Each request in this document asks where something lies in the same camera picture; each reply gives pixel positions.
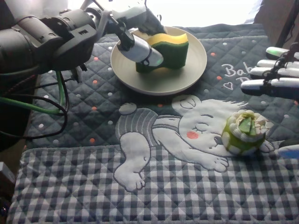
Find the bear's tail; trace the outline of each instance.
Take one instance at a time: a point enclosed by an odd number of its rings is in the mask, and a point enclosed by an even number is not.
[[[119,112],[121,115],[129,115],[134,113],[136,109],[137,109],[136,104],[126,103],[120,107]]]

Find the embroidered heart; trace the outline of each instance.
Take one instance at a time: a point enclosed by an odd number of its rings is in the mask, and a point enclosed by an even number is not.
[[[223,84],[223,86],[224,86],[225,88],[228,88],[229,90],[234,90],[234,89],[233,89],[233,84],[232,84],[231,82],[229,82],[229,83],[225,83],[225,84]]]

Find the gray fabric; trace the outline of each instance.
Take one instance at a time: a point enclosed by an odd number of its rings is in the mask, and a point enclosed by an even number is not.
[[[299,162],[273,151],[281,141],[299,138],[298,106],[292,100],[247,96],[240,89],[269,46],[262,26],[185,30],[201,40],[208,60],[200,80],[177,96],[148,97],[129,90],[109,69],[117,38],[95,44],[83,83],[67,83],[71,109],[66,130],[27,143],[8,221],[299,222]],[[55,74],[42,75],[42,84],[54,81]],[[37,94],[58,99],[57,87]],[[219,133],[212,133],[215,127],[221,131],[215,118],[244,106],[273,124],[267,142],[252,157],[222,157],[216,153],[223,147]],[[134,121],[142,111],[153,118],[143,118],[148,122],[144,135]],[[200,122],[188,139],[183,128],[189,120]],[[56,131],[62,122],[33,112],[29,134]],[[202,147],[193,142],[198,137]]]

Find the robotic hand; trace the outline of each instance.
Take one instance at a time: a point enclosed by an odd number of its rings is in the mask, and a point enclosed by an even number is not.
[[[299,100],[299,43],[290,50],[270,47],[266,52],[278,57],[275,60],[261,60],[250,71],[253,80],[241,85],[242,92],[249,95]],[[299,159],[299,140],[290,139],[279,145],[278,154],[285,158]]]
[[[98,7],[88,8],[93,2]],[[0,17],[2,11],[11,10],[5,6],[0,8]],[[117,47],[128,59],[160,65],[163,56],[144,39],[131,34],[131,28],[149,35],[166,33],[143,0],[122,3],[118,11],[106,10],[96,0],[85,0],[81,9],[66,10],[55,17],[22,16],[12,28],[0,30],[0,81],[49,70],[71,70],[80,81],[76,68],[86,70],[84,63],[93,45],[106,34],[117,34],[121,41]]]

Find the bear's ear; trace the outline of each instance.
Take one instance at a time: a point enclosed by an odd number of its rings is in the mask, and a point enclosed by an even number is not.
[[[201,104],[201,100],[193,95],[181,95],[172,100],[172,107],[180,115],[184,115],[198,104]]]

